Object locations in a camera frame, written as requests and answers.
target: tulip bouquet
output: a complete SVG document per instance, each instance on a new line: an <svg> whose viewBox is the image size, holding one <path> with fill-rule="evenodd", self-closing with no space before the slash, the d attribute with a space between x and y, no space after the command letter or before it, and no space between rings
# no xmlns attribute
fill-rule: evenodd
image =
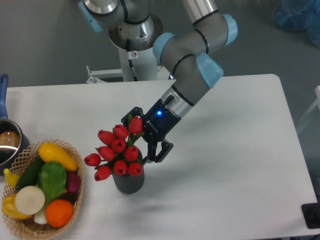
<svg viewBox="0 0 320 240"><path fill-rule="evenodd" d="M84 158L86 165L97 170L94 174L96 181L105 180L111 174L137 177L143 173L142 155L134 145L144 135L142 119L138 116L132 118L129 114L128 122L128 129L118 124L114 126L112 132L105 130L98 132L98 138L105 145L96 148L97 153Z"/></svg>

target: wicker basket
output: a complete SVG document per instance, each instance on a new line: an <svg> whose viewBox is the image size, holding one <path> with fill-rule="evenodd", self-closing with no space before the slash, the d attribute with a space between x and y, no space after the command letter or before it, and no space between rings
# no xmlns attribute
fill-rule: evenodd
<svg viewBox="0 0 320 240"><path fill-rule="evenodd" d="M81 156L77 152L77 150L72 147L69 143L63 142L60 140L45 140L43 142L38 142L37 144L33 144L29 146L27 149L23 150L19 154L19 156L15 159L14 163L12 163L12 167L10 168L11 173L17 174L19 176L22 175L24 170L29 166L29 164L34 160L35 156L38 154L38 149L43 143L53 143L62 148L64 148L78 163L77 174L81 178L81 186L76 194L65 193L63 195L63 199L68 200L73 205L73 216L69 220L69 222L63 227L52 227L49 224L37 224L34 222L33 217L28 219L16 219L7 215L3 215L4 223L10 229L10 232L21 239L29 239L29 240L46 240L51 239L62 232L64 232L75 220L83 198L84 192L84 166ZM15 194L15 190L9 186L7 183L4 186L3 199L9 195Z"/></svg>

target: red tulip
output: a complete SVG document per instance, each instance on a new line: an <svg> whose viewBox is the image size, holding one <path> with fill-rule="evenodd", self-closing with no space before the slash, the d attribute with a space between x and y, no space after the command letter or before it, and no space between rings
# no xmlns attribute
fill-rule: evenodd
<svg viewBox="0 0 320 240"><path fill-rule="evenodd" d="M94 179L98 181L102 181L107 179L111 174L111 170L108 166L99 167L98 171L94 174Z"/></svg>
<svg viewBox="0 0 320 240"><path fill-rule="evenodd" d="M123 139L116 139L113 141L111 147L116 153L121 153L126 148L126 142Z"/></svg>
<svg viewBox="0 0 320 240"><path fill-rule="evenodd" d="M114 126L114 135L117 139L126 139L129 135L128 130L123 125L115 125Z"/></svg>
<svg viewBox="0 0 320 240"><path fill-rule="evenodd" d="M101 157L97 153L91 153L84 158L84 163L91 167L97 167L101 163Z"/></svg>
<svg viewBox="0 0 320 240"><path fill-rule="evenodd" d="M115 162L114 167L113 167L113 171L117 175L119 175L119 176L125 175L127 173L127 170L128 170L128 166L125 163L125 161L118 160Z"/></svg>
<svg viewBox="0 0 320 240"><path fill-rule="evenodd" d="M129 125L129 131L132 134L142 133L142 119L138 116L135 116Z"/></svg>
<svg viewBox="0 0 320 240"><path fill-rule="evenodd" d="M98 132L98 138L108 147L111 147L111 144L116 139L115 135L110 131L100 130Z"/></svg>
<svg viewBox="0 0 320 240"><path fill-rule="evenodd" d="M138 157L138 148L136 146L130 146L125 150L124 157L129 161L133 162Z"/></svg>
<svg viewBox="0 0 320 240"><path fill-rule="evenodd" d="M139 176L140 174L142 174L142 172L143 169L139 163L133 162L129 165L128 173L130 176Z"/></svg>
<svg viewBox="0 0 320 240"><path fill-rule="evenodd" d="M107 161L112 161L115 158L115 151L107 146L101 146L98 148L98 154Z"/></svg>

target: yellow squash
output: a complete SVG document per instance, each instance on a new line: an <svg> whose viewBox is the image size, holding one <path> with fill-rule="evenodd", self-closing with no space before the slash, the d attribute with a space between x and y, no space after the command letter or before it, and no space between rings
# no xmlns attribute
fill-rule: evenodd
<svg viewBox="0 0 320 240"><path fill-rule="evenodd" d="M78 169L78 164L61 146L50 142L43 143L39 149L40 158L46 162L59 162L65 170L74 172Z"/></svg>
<svg viewBox="0 0 320 240"><path fill-rule="evenodd" d="M16 195L7 196L4 200L2 200L2 212L12 218L15 219L28 219L32 217L32 215L25 215L19 212L15 205Z"/></svg>
<svg viewBox="0 0 320 240"><path fill-rule="evenodd" d="M5 181L8 183L8 185L12 188L15 188L20 177L16 174L11 173L8 168L5 168L3 170L3 173L5 176Z"/></svg>

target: cooking pot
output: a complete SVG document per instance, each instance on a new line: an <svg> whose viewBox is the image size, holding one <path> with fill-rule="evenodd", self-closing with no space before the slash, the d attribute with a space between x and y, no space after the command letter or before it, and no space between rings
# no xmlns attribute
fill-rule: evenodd
<svg viewBox="0 0 320 240"><path fill-rule="evenodd" d="M21 128L14 121L8 119L6 95L9 77L0 76L0 175L4 169L11 168L11 164L30 143Z"/></svg>

